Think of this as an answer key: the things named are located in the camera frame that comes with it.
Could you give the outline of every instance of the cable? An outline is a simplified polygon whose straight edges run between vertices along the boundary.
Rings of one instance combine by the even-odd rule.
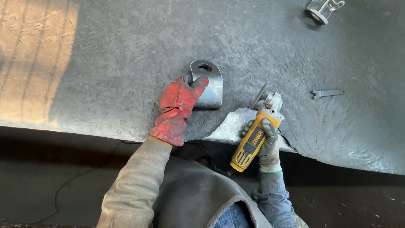
[[[139,143],[143,143],[143,142],[124,142],[124,140],[121,140],[122,143],[125,144],[139,144]]]
[[[107,164],[107,162],[110,161],[111,157],[113,156],[113,154],[114,154],[115,150],[118,148],[118,146],[119,146],[119,143],[114,147],[114,149],[113,149],[113,151],[111,152],[111,154],[107,157],[107,159],[106,159],[101,165],[99,165],[99,166],[97,166],[97,167],[95,167],[95,168],[93,168],[93,169],[91,169],[91,170],[89,170],[89,171],[80,173],[79,175],[76,175],[76,176],[70,178],[69,180],[67,180],[65,183],[63,183],[63,184],[59,187],[59,189],[56,191],[56,194],[55,194],[54,207],[55,207],[56,211],[55,211],[54,213],[50,214],[49,216],[47,216],[47,217],[45,217],[45,218],[43,218],[43,219],[37,221],[36,223],[27,226],[26,228],[33,227],[33,226],[35,226],[35,225],[37,225],[37,224],[39,224],[39,223],[41,223],[41,222],[43,222],[43,221],[49,219],[50,217],[52,217],[52,216],[58,214],[58,213],[59,213],[58,195],[59,195],[59,192],[63,189],[63,187],[65,187],[65,186],[66,186],[69,182],[71,182],[72,180],[74,180],[74,179],[76,179],[76,178],[78,178],[78,177],[81,177],[81,176],[83,176],[83,175],[85,175],[85,174],[88,174],[88,173],[90,173],[90,172],[93,172],[93,171],[95,171],[95,170],[97,170],[97,169],[99,169],[99,168],[105,166],[105,164]]]

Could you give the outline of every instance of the angle grinder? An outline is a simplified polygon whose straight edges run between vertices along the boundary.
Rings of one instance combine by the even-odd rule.
[[[230,162],[232,169],[227,172],[228,175],[232,175],[235,171],[243,172],[246,170],[256,154],[259,153],[260,148],[267,139],[261,124],[263,118],[268,119],[275,129],[284,120],[284,116],[280,114],[283,105],[281,95],[276,92],[266,93],[268,86],[269,82],[266,82],[250,105],[250,108],[254,109],[257,102],[263,100],[264,107],[258,110],[255,121],[232,156]]]

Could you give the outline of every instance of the hand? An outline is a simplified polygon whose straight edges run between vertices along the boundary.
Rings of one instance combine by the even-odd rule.
[[[175,146],[184,144],[185,122],[208,85],[207,77],[197,78],[191,86],[186,83],[188,79],[183,75],[166,87],[160,97],[160,116],[149,131],[151,136]]]
[[[242,136],[246,135],[253,122],[254,120],[251,120],[247,123],[242,131]],[[259,157],[260,172],[279,173],[282,169],[280,166],[278,129],[274,129],[268,119],[262,119],[261,124],[264,132],[267,134],[267,139],[257,154]]]

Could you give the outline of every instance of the green cuff trim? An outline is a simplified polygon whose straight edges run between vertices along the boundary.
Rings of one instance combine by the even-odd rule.
[[[262,172],[262,171],[260,171],[261,173],[267,173],[267,174],[274,174],[274,173],[279,173],[279,172],[282,172],[283,170],[280,170],[280,171],[276,171],[276,172]]]

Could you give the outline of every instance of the sleeve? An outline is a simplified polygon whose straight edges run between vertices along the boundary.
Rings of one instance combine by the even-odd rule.
[[[274,228],[296,228],[294,209],[284,185],[283,172],[260,173],[259,190],[252,192],[258,208]]]
[[[98,228],[150,226],[154,216],[152,206],[171,149],[171,144],[153,136],[146,139],[105,194]]]

